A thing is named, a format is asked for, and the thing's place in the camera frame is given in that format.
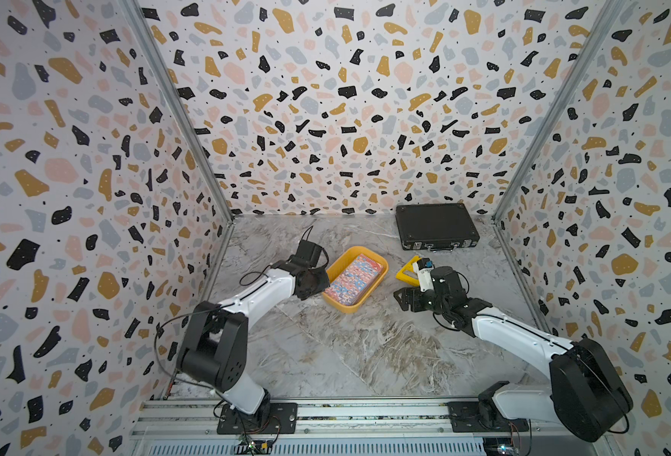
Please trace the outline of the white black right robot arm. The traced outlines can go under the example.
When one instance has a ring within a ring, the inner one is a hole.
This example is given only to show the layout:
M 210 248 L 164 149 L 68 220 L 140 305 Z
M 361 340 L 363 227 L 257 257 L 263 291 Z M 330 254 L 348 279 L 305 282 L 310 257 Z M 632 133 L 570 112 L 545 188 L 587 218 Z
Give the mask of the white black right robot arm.
M 417 262 L 419 283 L 393 296 L 404 312 L 430 313 L 444 329 L 496 345 L 537 369 L 546 384 L 530 387 L 499 381 L 477 399 L 476 421 L 497 431 L 514 421 L 559 423 L 593 443 L 628 422 L 633 399 L 603 347 L 591 338 L 552 336 L 510 317 L 492 303 L 468 295 L 460 274 Z

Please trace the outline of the yellow plastic storage box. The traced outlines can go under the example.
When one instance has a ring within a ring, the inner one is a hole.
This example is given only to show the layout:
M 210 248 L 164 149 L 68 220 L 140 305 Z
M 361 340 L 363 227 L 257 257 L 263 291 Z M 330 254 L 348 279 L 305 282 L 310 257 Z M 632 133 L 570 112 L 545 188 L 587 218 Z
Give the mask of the yellow plastic storage box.
M 343 314 L 357 312 L 388 273 L 388 262 L 366 247 L 350 247 L 327 270 L 326 303 Z

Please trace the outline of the yellow triangular plastic block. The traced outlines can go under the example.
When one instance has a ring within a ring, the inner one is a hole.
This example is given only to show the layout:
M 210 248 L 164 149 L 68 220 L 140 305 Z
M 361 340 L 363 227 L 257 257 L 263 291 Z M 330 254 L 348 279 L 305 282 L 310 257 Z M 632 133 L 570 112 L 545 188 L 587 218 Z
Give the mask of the yellow triangular plastic block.
M 419 277 L 418 274 L 414 271 L 413 267 L 420 259 L 421 258 L 419 256 L 413 256 L 409 262 L 396 273 L 396 279 L 406 283 L 411 287 L 419 287 Z

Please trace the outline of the right aluminium corner post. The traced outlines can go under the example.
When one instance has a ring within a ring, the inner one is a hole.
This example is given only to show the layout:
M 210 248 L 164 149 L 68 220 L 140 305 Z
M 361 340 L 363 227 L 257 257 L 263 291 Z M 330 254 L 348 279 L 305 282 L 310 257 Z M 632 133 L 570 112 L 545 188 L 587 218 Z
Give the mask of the right aluminium corner post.
M 540 155 L 542 148 L 548 142 L 549 137 L 557 125 L 557 122 L 561 118 L 562 112 L 571 102 L 579 84 L 582 82 L 589 66 L 591 65 L 591 62 L 595 58 L 595 55 L 599 51 L 605 37 L 609 33 L 612 24 L 614 24 L 614 21 L 616 21 L 618 15 L 620 15 L 624 4 L 625 1 L 621 0 L 610 0 L 604 3 L 604 6 L 602 7 L 597 17 L 597 21 L 595 21 L 593 29 L 584 42 L 583 49 L 580 51 L 574 66 L 572 66 L 567 78 L 560 87 L 560 90 L 557 92 L 555 101 L 547 110 L 544 121 L 540 124 L 537 134 L 534 136 L 534 139 L 527 149 L 523 160 L 517 167 L 512 181 L 510 184 L 508 184 L 508 188 L 506 189 L 506 192 L 502 196 L 502 199 L 500 200 L 500 203 L 498 204 L 498 207 L 492 216 L 492 222 L 496 227 L 500 225 L 500 220 L 507 214 L 513 197 L 515 197 L 515 195 L 517 195 L 519 192 L 521 184 L 528 175 L 531 166 L 536 161 L 536 159 L 538 159 L 538 155 Z

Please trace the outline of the red blue cat sticker sheet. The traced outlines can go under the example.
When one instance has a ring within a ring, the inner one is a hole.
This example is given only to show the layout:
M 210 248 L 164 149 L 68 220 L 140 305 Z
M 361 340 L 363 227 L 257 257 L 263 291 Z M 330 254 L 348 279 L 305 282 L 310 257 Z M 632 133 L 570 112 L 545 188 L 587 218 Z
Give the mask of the red blue cat sticker sheet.
M 371 289 L 383 272 L 383 266 L 369 256 L 357 256 L 325 290 L 330 302 L 344 307 L 355 306 Z

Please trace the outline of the black hard case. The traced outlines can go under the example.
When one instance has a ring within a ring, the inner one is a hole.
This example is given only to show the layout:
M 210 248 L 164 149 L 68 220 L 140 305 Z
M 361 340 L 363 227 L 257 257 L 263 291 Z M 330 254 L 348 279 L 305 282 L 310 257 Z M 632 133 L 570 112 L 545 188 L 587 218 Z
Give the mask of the black hard case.
M 463 203 L 398 205 L 395 219 L 405 251 L 452 251 L 476 247 L 480 241 Z

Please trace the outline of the aluminium corner post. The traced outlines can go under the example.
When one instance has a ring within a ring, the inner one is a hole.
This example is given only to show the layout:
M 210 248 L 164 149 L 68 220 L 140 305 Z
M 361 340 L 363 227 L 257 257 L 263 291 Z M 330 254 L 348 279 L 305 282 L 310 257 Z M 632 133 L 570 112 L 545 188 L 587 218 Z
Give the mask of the aluminium corner post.
M 171 110 L 172 117 L 179 125 L 183 138 L 185 138 L 196 164 L 202 171 L 202 176 L 204 176 L 204 180 L 212 193 L 218 213 L 223 216 L 225 225 L 231 225 L 234 220 L 232 212 L 225 202 L 221 186 L 219 186 L 194 127 L 192 127 L 191 121 L 185 113 L 185 107 L 178 94 L 177 87 L 175 87 L 175 84 L 169 77 L 166 62 L 164 62 L 160 49 L 155 44 L 152 32 L 148 29 L 147 21 L 145 21 L 139 2 L 121 0 L 119 4 L 123 10 L 124 17 L 126 17 L 126 21 L 128 21 L 130 28 L 132 28 L 133 35 L 141 46 L 143 56 L 145 56 L 145 59 L 150 64 L 151 72 L 160 86 L 160 91 Z
M 500 200 L 500 203 L 498 204 L 498 207 L 492 216 L 492 222 L 496 227 L 500 225 L 500 220 L 507 214 L 513 197 L 515 197 L 515 195 L 517 195 L 519 192 L 521 184 L 528 175 L 531 166 L 536 161 L 536 159 L 538 159 L 538 155 L 540 155 L 542 148 L 548 142 L 549 137 L 557 125 L 557 122 L 561 118 L 562 112 L 571 102 L 579 84 L 582 82 L 589 66 L 591 65 L 591 62 L 595 58 L 595 55 L 599 51 L 605 37 L 609 33 L 612 24 L 614 24 L 614 21 L 616 21 L 618 15 L 620 15 L 624 4 L 625 1 L 621 0 L 610 0 L 604 3 L 604 6 L 602 7 L 597 17 L 597 21 L 595 21 L 593 29 L 584 42 L 583 49 L 580 51 L 574 66 L 572 66 L 567 78 L 560 87 L 560 90 L 557 92 L 555 101 L 547 110 L 544 121 L 540 124 L 537 134 L 534 136 L 534 139 L 527 149 L 523 160 L 517 167 L 512 181 L 510 184 L 508 184 L 508 188 L 506 189 L 506 192 L 502 196 L 502 199 Z

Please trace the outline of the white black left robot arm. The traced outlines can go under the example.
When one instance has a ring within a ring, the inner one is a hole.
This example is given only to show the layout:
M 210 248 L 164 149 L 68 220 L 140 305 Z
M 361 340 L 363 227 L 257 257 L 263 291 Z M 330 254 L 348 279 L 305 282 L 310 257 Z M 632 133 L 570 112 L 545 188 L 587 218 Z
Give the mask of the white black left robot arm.
M 221 395 L 238 412 L 264 414 L 269 393 L 246 372 L 250 328 L 280 302 L 293 296 L 305 300 L 329 286 L 325 265 L 291 256 L 232 298 L 200 303 L 185 328 L 176 369 Z

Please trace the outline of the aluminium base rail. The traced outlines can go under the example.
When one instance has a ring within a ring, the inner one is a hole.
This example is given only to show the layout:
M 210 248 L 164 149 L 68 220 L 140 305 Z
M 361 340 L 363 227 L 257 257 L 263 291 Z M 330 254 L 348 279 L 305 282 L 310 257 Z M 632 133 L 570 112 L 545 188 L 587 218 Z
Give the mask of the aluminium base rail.
M 145 403 L 132 455 L 618 455 L 563 426 L 504 419 L 485 427 L 474 398 L 304 398 L 272 403 L 256 429 L 216 400 Z

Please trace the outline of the left aluminium corner post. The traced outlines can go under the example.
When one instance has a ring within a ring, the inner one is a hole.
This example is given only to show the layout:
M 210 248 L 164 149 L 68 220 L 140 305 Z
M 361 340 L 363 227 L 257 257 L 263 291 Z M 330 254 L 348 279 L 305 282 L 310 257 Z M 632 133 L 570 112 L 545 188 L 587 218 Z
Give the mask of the left aluminium corner post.
M 132 28 L 133 35 L 141 46 L 143 56 L 145 56 L 145 59 L 150 64 L 151 72 L 160 86 L 160 91 L 171 110 L 172 117 L 179 125 L 183 138 L 185 138 L 196 164 L 202 171 L 202 176 L 204 176 L 204 180 L 212 193 L 218 213 L 223 216 L 225 225 L 231 225 L 234 220 L 232 212 L 225 202 L 221 186 L 219 186 L 194 127 L 192 127 L 191 121 L 185 113 L 185 107 L 178 94 L 177 87 L 175 87 L 175 84 L 169 77 L 166 62 L 164 62 L 160 49 L 155 44 L 152 32 L 148 29 L 147 21 L 145 21 L 139 2 L 121 0 L 119 4 L 123 10 L 124 17 L 126 17 L 126 21 L 128 21 L 130 28 Z

